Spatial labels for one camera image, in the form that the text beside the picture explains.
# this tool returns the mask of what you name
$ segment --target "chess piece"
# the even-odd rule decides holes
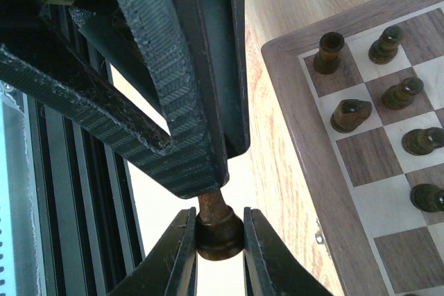
[[[421,211],[444,211],[444,189],[433,184],[419,184],[410,191],[411,203]]]
[[[419,78],[407,78],[401,83],[391,86],[382,95],[382,104],[392,110],[401,110],[413,103],[415,96],[418,95],[424,84]]]
[[[198,196],[196,249],[207,259],[229,259],[244,249],[244,223],[225,203],[221,190]]]
[[[412,155],[427,155],[444,147],[444,130],[427,128],[412,130],[402,137],[402,147]]]
[[[314,70],[321,74],[334,73],[341,59],[339,51],[344,46],[344,37],[340,33],[330,32],[322,36],[319,42],[319,52],[314,56]]]
[[[360,100],[342,100],[333,112],[330,123],[341,133],[350,133],[372,113],[372,103]]]
[[[368,57],[375,64],[389,63],[398,53],[398,45],[403,38],[404,32],[399,26],[386,28],[368,50]]]

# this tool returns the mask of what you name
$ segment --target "dark square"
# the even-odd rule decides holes
[[[427,227],[375,238],[395,293],[444,284],[444,264]]]
[[[383,128],[337,141],[353,186],[402,174],[402,169]]]
[[[441,123],[441,125],[444,127],[444,108],[443,109],[439,109],[435,111],[439,122]]]
[[[401,45],[412,66],[444,55],[444,14],[441,9],[412,17],[398,26],[404,30]]]
[[[341,58],[341,66],[333,74],[319,74],[316,72],[313,68],[314,56],[315,55],[306,57],[304,58],[304,61],[319,97],[338,92],[363,82],[347,44],[342,48],[341,53],[339,54],[339,57]]]
[[[420,169],[405,175],[409,181],[410,187],[413,188],[418,184],[435,184],[444,189],[444,164],[430,166],[429,168]],[[444,211],[436,213],[422,212],[427,225],[435,225],[444,222]]]
[[[398,121],[403,121],[405,119],[418,116],[419,114],[425,114],[433,111],[432,104],[424,91],[415,96],[413,103],[403,110],[390,110],[384,107],[382,104],[382,94],[388,88],[393,85],[397,85],[402,80],[412,76],[416,77],[417,75],[413,68],[409,67],[408,69],[403,69],[387,76],[382,76],[381,78],[366,82],[367,89],[370,92],[370,96],[372,96],[373,104],[375,104],[375,108],[383,125],[396,123]]]

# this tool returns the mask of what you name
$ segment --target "chessboard square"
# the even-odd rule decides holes
[[[388,64],[378,65],[370,60],[368,57],[368,50],[373,42],[380,37],[383,31],[384,29],[381,29],[348,42],[353,58],[355,59],[359,72],[361,72],[364,82],[381,78],[382,76],[386,76],[387,74],[400,71],[401,69],[406,69],[411,66],[410,61],[407,59],[404,49],[401,46],[398,47],[398,53]]]
[[[412,66],[444,55],[444,14],[438,8],[398,24],[401,42]]]
[[[426,225],[410,202],[410,186],[404,175],[358,186],[354,191],[361,221],[373,238]]]
[[[413,67],[434,109],[444,107],[444,56]]]
[[[347,44],[339,54],[341,66],[333,74],[319,74],[316,72],[313,68],[314,56],[306,57],[304,61],[319,97],[363,82]]]
[[[441,260],[444,261],[444,223],[439,223],[437,225],[430,225],[429,232],[430,235],[432,235],[432,238],[436,245],[436,249],[438,250],[439,255],[441,256]]]
[[[337,144],[353,186],[402,174],[383,128],[338,140]]]
[[[356,130],[350,133],[340,133],[334,130],[332,124],[330,123],[330,118],[338,104],[342,100],[347,99],[359,99],[373,104],[372,98],[370,97],[370,94],[363,83],[319,98],[319,114],[321,115],[325,129],[327,130],[327,133],[332,141],[351,137],[352,135],[373,130],[374,128],[380,128],[382,126],[381,119],[375,110],[375,106],[372,105],[373,111],[370,117],[368,117],[368,119],[366,119],[360,126],[358,126]]]
[[[409,294],[406,294],[406,293],[395,294],[395,296],[406,296],[406,295],[443,296],[444,295],[444,286],[421,289],[421,290],[409,290]]]
[[[435,113],[441,125],[444,127],[444,109],[436,110]]]
[[[413,188],[418,184],[435,184],[444,189],[444,164],[430,166],[429,168],[420,169],[405,176],[409,181],[410,187]],[[435,213],[427,213],[421,211],[427,225],[435,225],[444,222],[444,211]]]
[[[404,134],[417,128],[425,129],[432,127],[442,128],[435,112],[428,112],[384,126],[388,139],[404,173],[410,173],[411,171],[444,163],[444,148],[436,149],[428,155],[417,156],[409,154],[402,147],[401,140]]]
[[[430,104],[427,94],[424,91],[415,96],[413,103],[402,110],[390,110],[382,104],[382,95],[389,87],[397,85],[404,79],[410,77],[416,77],[416,73],[412,67],[366,82],[367,89],[372,96],[373,103],[383,125],[396,123],[397,121],[433,111],[432,104]]]
[[[444,264],[427,227],[375,238],[395,293],[442,286]]]

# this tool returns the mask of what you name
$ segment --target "light square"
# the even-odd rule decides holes
[[[390,140],[404,173],[444,163],[444,148],[436,149],[428,155],[415,156],[406,152],[402,147],[401,140],[404,134],[417,128],[425,129],[431,127],[442,128],[435,112],[428,112],[384,126],[388,140]]]
[[[359,216],[373,238],[426,225],[410,202],[410,186],[404,175],[358,186],[354,191]]]
[[[436,244],[436,249],[444,261],[444,223],[429,226],[430,234],[432,235],[433,242]]]
[[[434,109],[444,107],[444,56],[413,67]]]
[[[398,47],[398,54],[388,64],[378,65],[370,61],[368,58],[368,50],[372,43],[380,37],[383,31],[384,29],[381,29],[348,42],[350,51],[352,52],[353,58],[355,59],[356,65],[364,82],[381,78],[382,76],[386,76],[387,74],[400,71],[401,69],[406,69],[411,66],[404,49],[400,45]]]
[[[356,130],[354,130],[351,133],[340,133],[333,129],[332,125],[330,124],[330,117],[332,116],[339,102],[349,98],[355,98],[362,101],[371,102],[373,110],[370,117],[366,121],[364,121]],[[319,113],[321,114],[321,118],[324,122],[324,126],[327,129],[327,133],[330,139],[333,141],[347,138],[352,135],[373,130],[375,128],[379,128],[382,126],[381,119],[379,118],[375,106],[373,105],[370,93],[368,92],[366,85],[363,83],[319,98],[318,106],[319,106]]]

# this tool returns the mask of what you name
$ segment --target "wooden chessboard frame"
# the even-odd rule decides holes
[[[344,37],[443,0],[373,0],[266,43],[262,55],[346,295],[387,289],[353,204],[298,55],[329,31]]]

